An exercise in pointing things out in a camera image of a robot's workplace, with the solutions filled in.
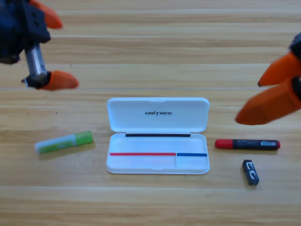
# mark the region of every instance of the table surface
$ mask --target table surface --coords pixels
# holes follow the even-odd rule
[[[80,88],[24,88],[24,55],[0,65],[1,226],[299,226],[301,112],[261,126],[234,118],[301,24],[299,0],[45,0],[64,28],[41,45],[48,70]],[[106,169],[111,97],[210,101],[205,175]],[[34,143],[91,130],[95,143],[38,156]],[[281,149],[218,150],[219,138],[278,139]],[[260,182],[247,184],[244,159]]]

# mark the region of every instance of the black eraser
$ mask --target black eraser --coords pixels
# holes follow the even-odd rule
[[[255,170],[255,166],[252,160],[244,160],[243,161],[243,169],[246,175],[246,179],[249,185],[257,185],[259,182],[259,177]]]

